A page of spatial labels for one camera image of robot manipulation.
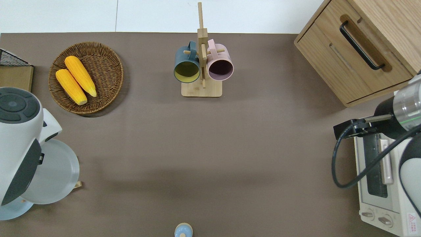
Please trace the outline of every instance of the yellow corn cob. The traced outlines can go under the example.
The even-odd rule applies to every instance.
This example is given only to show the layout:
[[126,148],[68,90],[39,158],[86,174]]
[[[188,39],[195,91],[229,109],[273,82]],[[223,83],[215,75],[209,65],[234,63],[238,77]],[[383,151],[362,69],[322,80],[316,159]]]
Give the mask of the yellow corn cob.
[[86,104],[86,102],[88,101],[86,99],[86,95],[83,93],[79,84],[76,82],[75,78],[73,78],[69,70],[60,69],[56,71],[56,78],[65,90],[65,92],[70,96],[70,98],[73,101],[76,102],[76,104]]
[[64,63],[82,89],[91,96],[96,97],[95,85],[82,62],[75,56],[68,56],[64,60]]

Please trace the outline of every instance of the white tile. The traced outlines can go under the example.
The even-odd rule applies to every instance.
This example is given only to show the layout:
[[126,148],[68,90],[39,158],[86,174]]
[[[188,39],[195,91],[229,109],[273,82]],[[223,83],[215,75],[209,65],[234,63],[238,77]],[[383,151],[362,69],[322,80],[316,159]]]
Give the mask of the white tile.
[[[118,0],[116,31],[196,32],[197,2]],[[323,0],[202,0],[208,32],[299,33]]]
[[115,31],[117,0],[0,0],[0,32]]

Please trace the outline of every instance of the pink mug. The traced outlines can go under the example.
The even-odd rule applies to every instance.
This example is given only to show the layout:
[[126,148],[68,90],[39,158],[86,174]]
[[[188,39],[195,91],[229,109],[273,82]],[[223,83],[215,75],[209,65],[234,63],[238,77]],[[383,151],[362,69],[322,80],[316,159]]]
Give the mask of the pink mug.
[[[210,54],[207,56],[208,74],[210,78],[217,81],[224,81],[231,77],[234,72],[231,58],[228,50],[220,43],[215,44],[213,39],[208,41]],[[217,50],[223,49],[223,52],[218,53]]]

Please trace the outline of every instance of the wicker basket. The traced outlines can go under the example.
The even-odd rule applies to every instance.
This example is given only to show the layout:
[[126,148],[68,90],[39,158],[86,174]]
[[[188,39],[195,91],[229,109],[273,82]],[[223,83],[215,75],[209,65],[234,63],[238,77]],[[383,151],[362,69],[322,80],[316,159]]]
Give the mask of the wicker basket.
[[[77,105],[56,79],[56,71],[66,68],[64,59],[76,56],[88,71],[96,88],[96,97],[88,93],[88,102]],[[123,66],[109,47],[98,42],[77,43],[64,50],[54,60],[48,75],[48,87],[53,99],[63,109],[76,114],[90,114],[104,109],[117,97],[123,85]]]

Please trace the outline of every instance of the wire rack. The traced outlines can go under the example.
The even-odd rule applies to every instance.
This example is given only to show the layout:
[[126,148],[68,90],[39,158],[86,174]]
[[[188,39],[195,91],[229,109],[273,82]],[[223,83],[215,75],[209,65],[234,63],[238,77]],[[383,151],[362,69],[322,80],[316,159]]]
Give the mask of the wire rack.
[[10,52],[0,48],[0,66],[32,66]]

